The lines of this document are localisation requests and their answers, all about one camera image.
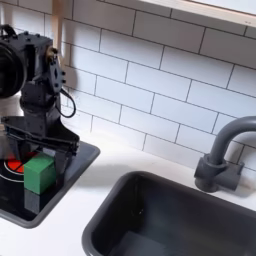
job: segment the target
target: gray faucet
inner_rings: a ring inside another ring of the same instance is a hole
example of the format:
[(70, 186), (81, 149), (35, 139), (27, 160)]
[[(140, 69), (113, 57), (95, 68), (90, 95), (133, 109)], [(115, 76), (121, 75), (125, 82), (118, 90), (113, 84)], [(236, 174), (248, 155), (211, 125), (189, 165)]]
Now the gray faucet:
[(234, 137), (251, 131), (256, 131), (256, 116), (236, 119), (222, 128), (210, 154), (205, 154), (197, 165), (195, 184), (200, 190), (213, 193), (219, 186), (236, 190), (244, 164), (231, 165), (225, 161), (224, 156)]

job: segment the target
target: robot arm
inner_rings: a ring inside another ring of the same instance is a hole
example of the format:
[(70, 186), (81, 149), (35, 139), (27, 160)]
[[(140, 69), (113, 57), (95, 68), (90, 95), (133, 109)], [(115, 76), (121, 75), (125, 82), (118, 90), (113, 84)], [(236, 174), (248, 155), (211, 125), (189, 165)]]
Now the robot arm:
[[(23, 160), (36, 148), (54, 150), (59, 177), (79, 145), (79, 137), (60, 120), (60, 93), (71, 98), (62, 88), (64, 76), (51, 39), (28, 32), (17, 35), (9, 25), (0, 26), (0, 99), (21, 91), (24, 112), (22, 117), (2, 118), (12, 152)], [(75, 110), (74, 104), (70, 117)]]

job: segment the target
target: white subway tile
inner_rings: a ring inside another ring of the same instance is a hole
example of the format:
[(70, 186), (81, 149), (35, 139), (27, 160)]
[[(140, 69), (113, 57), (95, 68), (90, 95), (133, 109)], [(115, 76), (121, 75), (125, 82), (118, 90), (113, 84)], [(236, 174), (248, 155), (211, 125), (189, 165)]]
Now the white subway tile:
[(67, 86), (78, 91), (94, 94), (96, 75), (86, 73), (82, 70), (65, 67)]
[(232, 64), (166, 47), (161, 69), (226, 88)]
[(223, 115), (223, 114), (219, 114), (218, 118), (217, 118), (217, 121), (216, 121), (216, 124), (215, 124), (215, 127), (214, 127), (214, 130), (213, 130), (213, 134), (217, 135), (225, 125), (234, 121), (235, 119), (236, 118), (231, 117), (231, 116), (226, 116), (226, 115)]
[(70, 51), (71, 51), (70, 44), (61, 43), (61, 54), (62, 54), (62, 57), (64, 58), (65, 65), (69, 65), (70, 63)]
[(256, 38), (256, 28), (247, 27), (245, 36), (251, 37), (251, 38)]
[[(235, 119), (236, 118), (234, 118), (234, 117), (219, 114), (213, 133), (218, 134), (219, 131), (225, 125), (234, 121)], [(245, 132), (245, 133), (239, 134), (233, 140), (240, 142), (242, 144), (251, 146), (251, 147), (256, 147), (256, 133), (255, 132)]]
[[(65, 115), (71, 115), (73, 112), (72, 108), (61, 107), (61, 112)], [(92, 116), (83, 113), (79, 110), (72, 118), (61, 117), (61, 120), (65, 126), (69, 129), (80, 129), (83, 133), (89, 133), (91, 131)]]
[(124, 82), (127, 61), (72, 46), (71, 66)]
[(132, 34), (135, 11), (95, 0), (76, 0), (76, 21), (110, 29), (123, 34)]
[[(52, 16), (45, 16), (45, 36), (53, 38)], [(100, 29), (71, 20), (63, 20), (62, 41), (98, 51)]]
[(198, 52), (204, 28), (156, 15), (137, 12), (134, 36), (157, 43)]
[(69, 92), (73, 97), (78, 110), (113, 122), (118, 122), (121, 111), (121, 106), (119, 104), (76, 90), (70, 89)]
[(135, 130), (173, 142), (179, 128), (177, 123), (127, 107), (122, 107), (120, 123)]
[(15, 28), (29, 30), (31, 33), (44, 34), (44, 14), (18, 6), (2, 4), (1, 23)]
[(256, 97), (256, 70), (235, 66), (228, 89)]
[(96, 95), (126, 106), (150, 112), (153, 93), (98, 77)]
[(202, 25), (204, 27), (210, 27), (210, 28), (231, 32), (234, 34), (239, 34), (239, 35), (243, 35), (246, 28), (244, 25), (236, 24), (233, 22), (214, 19), (211, 17), (198, 15), (191, 12), (184, 12), (184, 11), (175, 10), (175, 9), (172, 11), (172, 18)]
[[(211, 152), (215, 138), (215, 135), (181, 125), (177, 144), (208, 154)], [(243, 145), (232, 141), (228, 147), (225, 159), (237, 163), (242, 149)]]
[(255, 48), (253, 39), (206, 29), (201, 54), (256, 68)]
[(246, 146), (240, 158), (245, 167), (256, 170), (256, 149)]
[(192, 82), (188, 102), (234, 117), (255, 115), (256, 99), (208, 84)]
[(144, 151), (195, 169), (202, 153), (147, 135)]
[(104, 136), (111, 141), (116, 141), (140, 150), (142, 150), (145, 140), (145, 134), (142, 132), (134, 131), (97, 117), (93, 117), (92, 132)]
[[(64, 17), (72, 18), (73, 0), (64, 0)], [(52, 13), (52, 0), (19, 0), (19, 5), (40, 12)]]
[(170, 17), (171, 14), (170, 8), (137, 0), (106, 0), (106, 2), (166, 17)]
[(142, 89), (186, 100), (190, 79), (129, 63), (126, 82)]
[(163, 46), (103, 30), (100, 51), (118, 58), (159, 68)]
[(211, 132), (217, 113), (178, 100), (155, 95), (152, 114)]

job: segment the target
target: green cube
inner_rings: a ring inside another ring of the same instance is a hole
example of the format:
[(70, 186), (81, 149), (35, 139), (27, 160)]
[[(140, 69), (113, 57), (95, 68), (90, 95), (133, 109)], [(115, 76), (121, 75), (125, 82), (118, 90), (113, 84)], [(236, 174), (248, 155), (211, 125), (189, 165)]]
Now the green cube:
[(24, 164), (24, 187), (41, 195), (56, 181), (54, 158), (39, 153)]

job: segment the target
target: black sink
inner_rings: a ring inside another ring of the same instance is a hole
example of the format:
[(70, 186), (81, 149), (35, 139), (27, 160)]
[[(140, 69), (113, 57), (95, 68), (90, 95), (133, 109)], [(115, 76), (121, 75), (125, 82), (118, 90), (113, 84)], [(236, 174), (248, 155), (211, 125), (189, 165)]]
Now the black sink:
[(255, 256), (256, 213), (133, 172), (114, 186), (82, 243), (88, 256)]

